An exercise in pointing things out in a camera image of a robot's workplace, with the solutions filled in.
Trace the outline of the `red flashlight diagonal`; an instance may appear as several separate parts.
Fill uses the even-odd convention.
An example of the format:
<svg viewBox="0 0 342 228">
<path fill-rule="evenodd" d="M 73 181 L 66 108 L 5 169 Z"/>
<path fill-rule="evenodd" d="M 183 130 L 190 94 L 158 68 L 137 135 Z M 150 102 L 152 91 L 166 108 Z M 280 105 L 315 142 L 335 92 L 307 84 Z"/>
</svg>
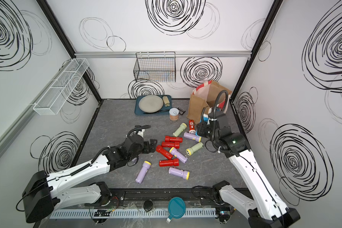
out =
<svg viewBox="0 0 342 228">
<path fill-rule="evenodd" d="M 171 153 L 169 153 L 168 151 L 166 151 L 160 145 L 157 145 L 156 152 L 160 153 L 162 156 L 164 156 L 168 160 L 172 160 L 173 159 L 173 155 Z"/>
</svg>

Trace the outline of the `red flashlight top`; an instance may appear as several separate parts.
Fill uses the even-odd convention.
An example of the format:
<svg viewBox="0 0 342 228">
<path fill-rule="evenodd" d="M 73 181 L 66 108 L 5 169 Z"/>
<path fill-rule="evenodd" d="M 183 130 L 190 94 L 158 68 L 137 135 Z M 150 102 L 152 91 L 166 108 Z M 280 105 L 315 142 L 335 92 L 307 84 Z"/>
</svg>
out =
<svg viewBox="0 0 342 228">
<path fill-rule="evenodd" d="M 173 143 L 182 143 L 182 137 L 172 137 L 172 136 L 165 136 L 165 142 L 173 142 Z"/>
</svg>

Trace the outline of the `brown jute tote bag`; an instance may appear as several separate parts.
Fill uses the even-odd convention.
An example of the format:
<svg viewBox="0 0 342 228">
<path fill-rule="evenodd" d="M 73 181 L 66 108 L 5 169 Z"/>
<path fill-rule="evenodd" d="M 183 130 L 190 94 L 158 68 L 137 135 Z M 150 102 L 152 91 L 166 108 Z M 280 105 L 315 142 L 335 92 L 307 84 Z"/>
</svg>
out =
<svg viewBox="0 0 342 228">
<path fill-rule="evenodd" d="M 216 102 L 218 94 L 223 90 L 228 92 L 227 100 L 225 95 L 221 95 Z M 204 115 L 212 112 L 215 103 L 217 104 L 217 108 L 222 109 L 225 106 L 228 106 L 227 102 L 231 95 L 231 90 L 225 88 L 216 81 L 210 80 L 204 82 L 195 88 L 191 94 L 187 118 L 193 120 L 196 124 L 199 123 L 201 121 L 201 112 L 204 107 L 206 108 L 204 110 Z"/>
</svg>

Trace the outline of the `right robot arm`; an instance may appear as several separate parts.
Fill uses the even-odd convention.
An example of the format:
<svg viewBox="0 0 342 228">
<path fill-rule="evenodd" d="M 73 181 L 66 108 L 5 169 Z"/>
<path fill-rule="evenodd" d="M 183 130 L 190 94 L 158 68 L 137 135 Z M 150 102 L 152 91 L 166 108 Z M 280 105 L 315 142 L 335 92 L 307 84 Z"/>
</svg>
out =
<svg viewBox="0 0 342 228">
<path fill-rule="evenodd" d="M 218 188 L 219 197 L 243 214 L 252 228 L 288 228 L 300 220 L 300 214 L 278 196 L 255 159 L 243 134 L 233 133 L 226 114 L 221 111 L 200 115 L 197 134 L 208 138 L 215 151 L 224 154 L 235 166 L 252 197 L 230 184 Z"/>
</svg>

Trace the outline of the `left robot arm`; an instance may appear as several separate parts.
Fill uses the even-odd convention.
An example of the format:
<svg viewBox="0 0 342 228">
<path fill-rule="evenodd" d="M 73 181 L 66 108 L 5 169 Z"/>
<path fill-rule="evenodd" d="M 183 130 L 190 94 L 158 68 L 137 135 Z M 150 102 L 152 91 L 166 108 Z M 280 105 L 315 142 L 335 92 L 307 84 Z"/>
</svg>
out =
<svg viewBox="0 0 342 228">
<path fill-rule="evenodd" d="M 92 160 L 80 165 L 50 174 L 44 171 L 35 173 L 21 199 L 26 222 L 39 222 L 58 209 L 78 204 L 91 207 L 109 205 L 113 195 L 104 182 L 85 187 L 78 185 L 124 167 L 141 154 L 154 153 L 157 144 L 156 139 L 145 141 L 142 136 L 133 134 L 119 145 L 102 148 Z"/>
</svg>

